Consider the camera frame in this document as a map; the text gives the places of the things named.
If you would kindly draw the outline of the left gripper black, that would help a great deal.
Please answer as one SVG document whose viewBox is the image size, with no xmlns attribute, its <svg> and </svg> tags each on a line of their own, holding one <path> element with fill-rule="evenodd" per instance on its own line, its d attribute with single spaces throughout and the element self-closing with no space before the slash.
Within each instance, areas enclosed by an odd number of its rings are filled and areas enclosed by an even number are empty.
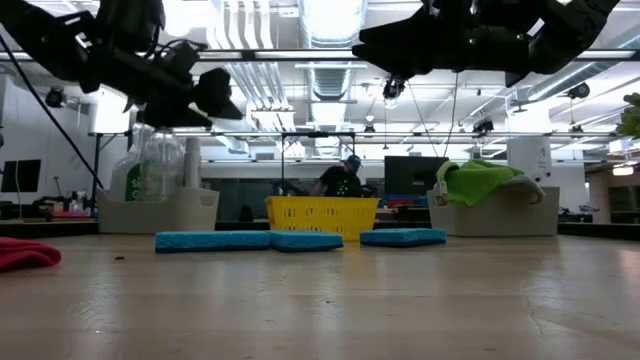
<svg viewBox="0 0 640 360">
<path fill-rule="evenodd" d="M 136 121 L 153 128 L 210 128 L 212 121 L 188 106 L 193 101 L 210 117 L 241 120 L 231 101 L 231 75 L 224 68 L 203 73 L 194 84 L 191 68 L 200 59 L 201 44 L 188 39 L 169 41 L 145 58 L 115 45 L 97 48 L 97 79 L 118 90 L 130 102 L 146 104 Z"/>
</svg>

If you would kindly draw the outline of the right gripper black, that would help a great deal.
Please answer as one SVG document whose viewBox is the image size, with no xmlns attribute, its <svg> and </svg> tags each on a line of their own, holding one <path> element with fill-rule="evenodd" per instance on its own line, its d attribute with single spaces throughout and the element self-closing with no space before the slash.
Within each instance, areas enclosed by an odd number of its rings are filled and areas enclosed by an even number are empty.
<svg viewBox="0 0 640 360">
<path fill-rule="evenodd" d="M 435 69 L 527 74 L 538 18 L 532 0 L 426 1 L 409 18 L 361 30 L 351 52 L 403 80 Z"/>
</svg>

